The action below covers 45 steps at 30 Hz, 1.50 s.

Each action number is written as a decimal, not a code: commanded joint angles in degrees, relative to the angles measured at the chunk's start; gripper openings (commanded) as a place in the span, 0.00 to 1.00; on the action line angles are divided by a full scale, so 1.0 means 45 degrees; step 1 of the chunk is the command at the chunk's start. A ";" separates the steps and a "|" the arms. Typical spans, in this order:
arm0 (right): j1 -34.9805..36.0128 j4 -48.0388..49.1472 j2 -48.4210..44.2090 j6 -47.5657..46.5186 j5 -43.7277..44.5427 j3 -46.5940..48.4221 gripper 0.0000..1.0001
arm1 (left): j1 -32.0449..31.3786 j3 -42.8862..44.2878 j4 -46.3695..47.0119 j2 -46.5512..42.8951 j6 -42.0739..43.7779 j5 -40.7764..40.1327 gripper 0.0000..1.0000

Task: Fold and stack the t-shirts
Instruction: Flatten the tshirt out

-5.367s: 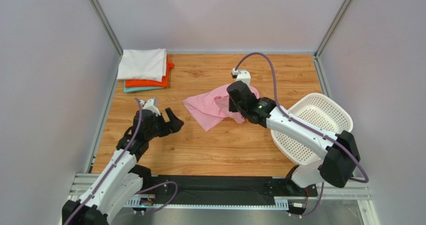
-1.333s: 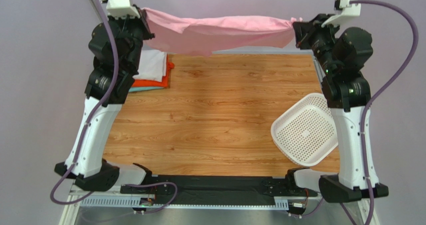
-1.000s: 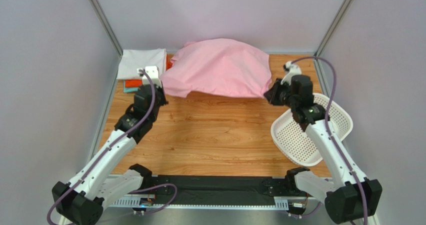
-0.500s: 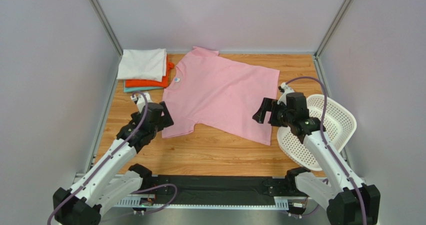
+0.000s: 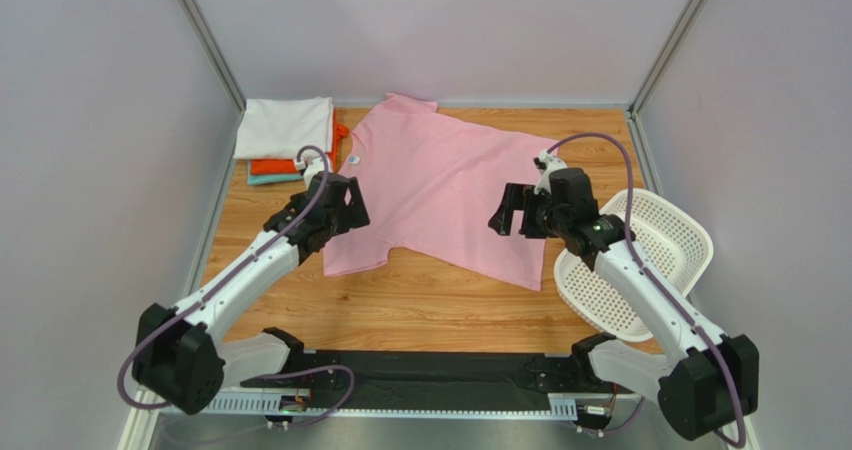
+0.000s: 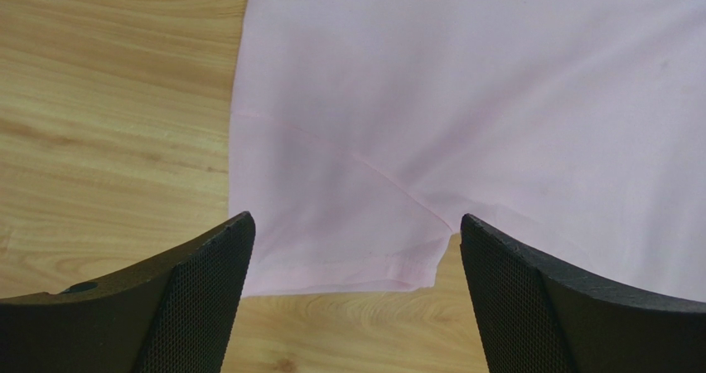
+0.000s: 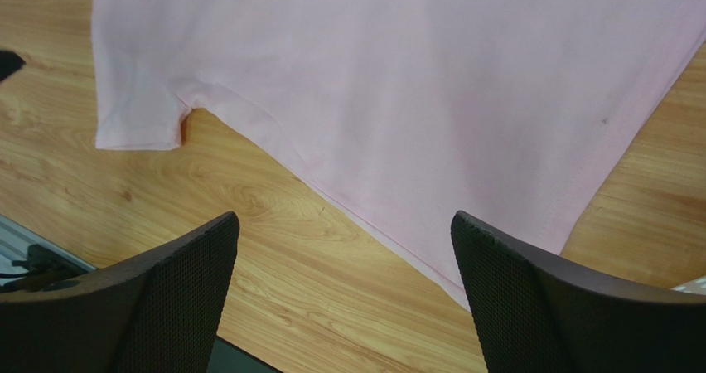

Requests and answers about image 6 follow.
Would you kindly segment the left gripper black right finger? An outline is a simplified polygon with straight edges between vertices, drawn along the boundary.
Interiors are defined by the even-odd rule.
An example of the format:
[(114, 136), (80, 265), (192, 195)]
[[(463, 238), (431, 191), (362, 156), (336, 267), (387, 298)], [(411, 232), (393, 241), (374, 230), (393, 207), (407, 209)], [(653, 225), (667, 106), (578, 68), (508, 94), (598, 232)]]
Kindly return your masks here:
[(472, 215), (461, 236), (489, 371), (704, 371), (704, 303), (603, 278)]

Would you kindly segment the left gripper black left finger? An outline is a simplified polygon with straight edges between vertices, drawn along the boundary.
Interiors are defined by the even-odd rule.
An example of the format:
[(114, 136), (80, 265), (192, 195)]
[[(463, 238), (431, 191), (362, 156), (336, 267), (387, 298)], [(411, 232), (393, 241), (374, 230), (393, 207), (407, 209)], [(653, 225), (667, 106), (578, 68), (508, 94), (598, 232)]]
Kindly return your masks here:
[(2, 371), (220, 371), (255, 233), (243, 212), (60, 293), (4, 298)]

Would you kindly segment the pink t shirt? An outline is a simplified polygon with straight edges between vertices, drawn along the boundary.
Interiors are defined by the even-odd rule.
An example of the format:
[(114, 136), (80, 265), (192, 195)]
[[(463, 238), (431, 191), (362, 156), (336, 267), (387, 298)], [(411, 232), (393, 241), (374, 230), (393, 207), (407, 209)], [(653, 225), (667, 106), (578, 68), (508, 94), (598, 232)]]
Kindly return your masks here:
[(434, 285), (461, 218), (705, 298), (705, 0), (248, 0), (246, 297)]

